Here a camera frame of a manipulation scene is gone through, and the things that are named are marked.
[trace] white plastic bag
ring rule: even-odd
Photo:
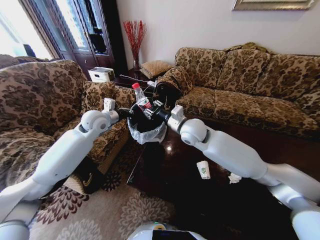
[[[165,125],[165,122],[163,122],[156,129],[153,129],[151,131],[146,131],[146,132],[139,132],[137,130],[137,124],[131,125],[129,118],[128,118],[127,122],[128,122],[131,136],[133,137],[134,140],[136,140],[141,145],[145,144],[147,142],[161,143],[163,141],[163,139],[165,138],[165,135],[167,132],[167,126]]]

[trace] floral rug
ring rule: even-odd
[[[104,176],[102,189],[91,195],[65,186],[53,192],[30,225],[30,240],[122,240],[145,222],[170,222],[171,203],[126,185],[142,150],[130,139]]]

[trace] white wall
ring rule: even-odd
[[[120,22],[147,24],[140,62],[174,63],[181,47],[255,42],[277,53],[320,55],[320,2],[308,11],[232,11],[235,0],[117,0]],[[129,69],[133,58],[122,26]]]

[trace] red decorative branches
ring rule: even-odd
[[[147,31],[146,24],[141,20],[139,23],[137,21],[124,21],[123,26],[128,36],[133,58],[138,59],[140,46]]]

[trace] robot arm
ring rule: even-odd
[[[114,108],[115,100],[105,98],[103,111],[91,110],[83,114],[81,122],[65,132],[41,157],[31,177],[0,192],[0,238],[5,234],[6,239],[13,239],[8,235],[12,232],[7,231],[9,228],[29,232],[25,225],[38,209],[37,199],[68,177],[89,153],[94,140],[119,120]]]
[[[171,111],[167,125],[208,159],[236,175],[267,185],[281,203],[293,210],[292,225],[300,240],[320,239],[320,182],[291,165],[264,162],[252,147],[199,119],[187,120],[182,106]]]

